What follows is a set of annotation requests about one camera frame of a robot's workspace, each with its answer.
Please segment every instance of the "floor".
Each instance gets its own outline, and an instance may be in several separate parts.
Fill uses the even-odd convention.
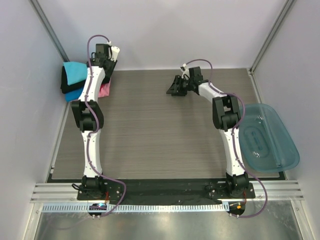
[[[256,213],[263,204],[248,201],[244,214]],[[290,201],[269,201],[260,215],[247,219],[229,217],[224,211],[120,213],[84,220],[88,216],[84,212],[42,213],[35,240],[303,239]]]
[[[203,70],[209,76],[209,70]],[[212,105],[195,93],[166,95],[179,70],[115,71],[110,96],[98,104],[104,115],[100,136],[103,173],[122,179],[224,178],[226,157],[214,128]],[[256,103],[246,69],[215,69],[212,82]],[[71,109],[54,164],[53,179],[81,179],[84,146]],[[258,177],[278,173],[256,172]]]

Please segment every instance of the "stack of clothes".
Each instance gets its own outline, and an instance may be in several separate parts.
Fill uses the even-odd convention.
[[[87,65],[81,62],[68,61],[63,63],[61,74],[61,91],[67,102],[77,100],[84,90],[88,75]],[[100,86],[99,98],[109,96],[110,79],[104,79]]]

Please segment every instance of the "teal plastic bin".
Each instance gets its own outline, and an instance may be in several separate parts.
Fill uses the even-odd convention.
[[[300,160],[285,125],[277,112],[266,104],[245,105],[239,142],[247,164],[259,172],[282,172],[294,168]]]

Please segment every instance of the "blue tray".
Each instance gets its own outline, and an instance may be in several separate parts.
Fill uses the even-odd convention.
[[[248,165],[259,172],[282,172],[294,168],[300,160],[280,117],[266,104],[245,105],[239,142]]]

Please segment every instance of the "pink cloth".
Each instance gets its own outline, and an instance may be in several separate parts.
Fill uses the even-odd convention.
[[[98,95],[99,98],[103,98],[103,97],[109,96],[109,93],[110,93],[110,83],[111,83],[111,80],[109,81],[109,83],[102,84],[102,85],[100,86],[100,91],[99,91],[99,95]]]

